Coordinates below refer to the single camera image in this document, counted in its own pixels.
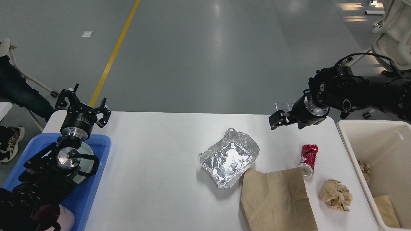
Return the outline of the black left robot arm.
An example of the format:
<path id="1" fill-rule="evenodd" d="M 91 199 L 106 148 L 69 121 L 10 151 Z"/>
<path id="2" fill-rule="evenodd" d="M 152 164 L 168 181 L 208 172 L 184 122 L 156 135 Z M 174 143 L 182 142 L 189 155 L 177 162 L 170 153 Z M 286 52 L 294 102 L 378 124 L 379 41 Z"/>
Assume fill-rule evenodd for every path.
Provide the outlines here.
<path id="1" fill-rule="evenodd" d="M 80 151 L 91 137 L 93 126 L 103 128 L 111 115 L 103 98 L 97 108 L 82 103 L 73 89 L 63 89 L 55 109 L 65 110 L 66 118 L 56 142 L 34 154 L 25 162 L 19 184 L 12 190 L 1 189 L 2 231 L 62 231 L 61 205 L 83 180 L 98 173 L 100 158 Z"/>

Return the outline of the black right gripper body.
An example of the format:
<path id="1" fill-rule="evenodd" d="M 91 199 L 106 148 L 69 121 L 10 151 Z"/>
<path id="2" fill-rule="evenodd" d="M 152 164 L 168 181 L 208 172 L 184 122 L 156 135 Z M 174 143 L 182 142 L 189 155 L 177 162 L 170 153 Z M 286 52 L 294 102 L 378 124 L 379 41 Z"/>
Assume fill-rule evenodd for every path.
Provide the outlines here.
<path id="1" fill-rule="evenodd" d="M 317 125 L 326 119 L 330 111 L 329 107 L 321 108 L 314 104 L 311 94 L 304 94 L 296 102 L 298 109 L 291 110 L 291 114 L 297 119 L 297 124 Z"/>

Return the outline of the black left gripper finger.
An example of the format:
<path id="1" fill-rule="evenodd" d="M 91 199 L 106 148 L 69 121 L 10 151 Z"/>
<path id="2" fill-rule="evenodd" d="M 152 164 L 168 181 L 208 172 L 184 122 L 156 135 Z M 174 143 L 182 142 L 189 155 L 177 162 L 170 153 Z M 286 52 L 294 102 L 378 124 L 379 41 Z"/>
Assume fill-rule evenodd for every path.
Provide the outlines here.
<path id="1" fill-rule="evenodd" d="M 84 109 L 84 104 L 76 96 L 78 87 L 79 84 L 77 83 L 71 90 L 62 89 L 62 91 L 58 95 L 55 109 L 68 111 L 69 113 L 78 113 L 82 111 Z"/>
<path id="2" fill-rule="evenodd" d="M 97 119 L 95 122 L 97 126 L 100 128 L 103 128 L 107 125 L 109 118 L 111 116 L 111 111 L 106 106 L 106 102 L 107 102 L 107 98 L 103 98 L 100 103 L 100 106 L 92 110 L 92 114 L 95 116 L 97 116 L 98 114 L 103 115 L 100 119 Z"/>

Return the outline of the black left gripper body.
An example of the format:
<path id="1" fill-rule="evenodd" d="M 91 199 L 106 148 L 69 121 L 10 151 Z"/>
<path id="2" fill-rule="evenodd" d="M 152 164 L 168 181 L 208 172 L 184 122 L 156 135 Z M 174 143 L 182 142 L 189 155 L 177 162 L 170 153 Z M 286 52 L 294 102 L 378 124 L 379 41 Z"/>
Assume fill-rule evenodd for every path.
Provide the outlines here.
<path id="1" fill-rule="evenodd" d="M 67 111 L 60 133 L 63 136 L 74 136 L 82 141 L 87 140 L 92 133 L 97 115 L 91 111 Z"/>

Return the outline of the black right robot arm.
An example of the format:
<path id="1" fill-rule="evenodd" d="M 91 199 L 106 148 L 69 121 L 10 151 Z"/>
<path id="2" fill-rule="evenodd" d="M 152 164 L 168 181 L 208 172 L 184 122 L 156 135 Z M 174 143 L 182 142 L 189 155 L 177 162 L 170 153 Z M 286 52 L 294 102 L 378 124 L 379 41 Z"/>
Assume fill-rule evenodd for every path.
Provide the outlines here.
<path id="1" fill-rule="evenodd" d="M 340 111 L 341 119 L 354 111 L 370 108 L 410 121 L 410 70 L 399 70 L 391 58 L 374 54 L 389 61 L 391 71 L 376 76 L 356 76 L 347 65 L 355 55 L 349 54 L 332 67 L 317 70 L 291 109 L 278 109 L 269 117 L 271 130 L 291 124 L 297 124 L 301 130 L 320 124 L 331 108 Z"/>

